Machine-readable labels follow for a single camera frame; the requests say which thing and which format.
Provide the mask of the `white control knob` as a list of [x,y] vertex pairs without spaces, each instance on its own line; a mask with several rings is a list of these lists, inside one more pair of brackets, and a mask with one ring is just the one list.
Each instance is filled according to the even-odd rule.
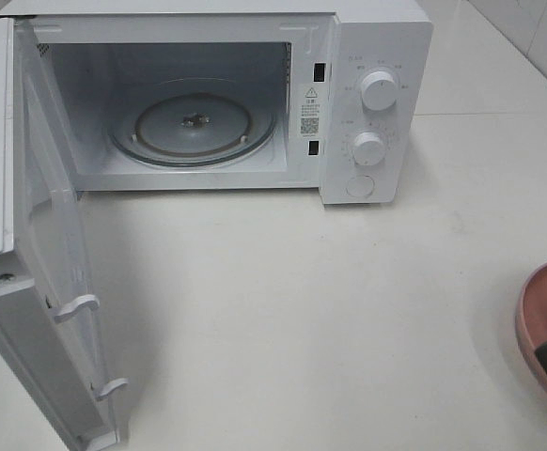
[[366,75],[359,85],[363,105],[370,111],[382,111],[397,100],[399,86],[388,70],[378,69]]
[[386,154],[386,143],[376,132],[361,132],[353,140],[352,156],[358,165],[374,166]]

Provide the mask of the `glass microwave turntable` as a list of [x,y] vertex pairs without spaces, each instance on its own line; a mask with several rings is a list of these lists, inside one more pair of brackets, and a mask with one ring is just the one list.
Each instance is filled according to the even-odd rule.
[[164,167],[225,163],[272,136],[281,100],[252,83],[190,78],[134,87],[113,98],[111,141],[133,159]]

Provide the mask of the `round white door button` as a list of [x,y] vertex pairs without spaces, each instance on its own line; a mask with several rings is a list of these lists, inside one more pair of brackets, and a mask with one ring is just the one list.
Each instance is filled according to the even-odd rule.
[[375,181],[370,176],[358,175],[351,178],[346,187],[347,193],[356,198],[366,198],[373,194]]

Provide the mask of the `white warning label sticker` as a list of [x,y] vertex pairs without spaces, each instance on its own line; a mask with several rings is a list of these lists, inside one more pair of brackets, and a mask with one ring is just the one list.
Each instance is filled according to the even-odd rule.
[[302,137],[318,136],[323,122],[322,89],[314,84],[303,84],[298,94],[298,133]]

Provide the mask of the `white microwave door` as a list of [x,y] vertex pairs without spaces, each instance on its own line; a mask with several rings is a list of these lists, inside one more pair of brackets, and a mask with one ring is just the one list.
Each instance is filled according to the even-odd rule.
[[0,354],[70,450],[119,442],[51,45],[0,18]]

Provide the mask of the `white microwave oven body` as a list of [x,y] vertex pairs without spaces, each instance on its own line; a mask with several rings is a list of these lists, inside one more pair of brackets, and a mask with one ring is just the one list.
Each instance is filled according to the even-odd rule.
[[[12,1],[0,18],[27,19],[51,45],[68,122],[64,157],[81,191],[315,188],[329,205],[386,203],[399,183],[433,25],[414,1]],[[396,102],[362,103],[369,73],[396,78]],[[134,87],[179,79],[252,83],[281,100],[270,139],[239,159],[176,168],[133,159],[108,133],[111,103]],[[298,133],[299,87],[322,89],[320,134]],[[384,159],[358,165],[352,143],[376,132]],[[358,175],[371,196],[347,191]]]

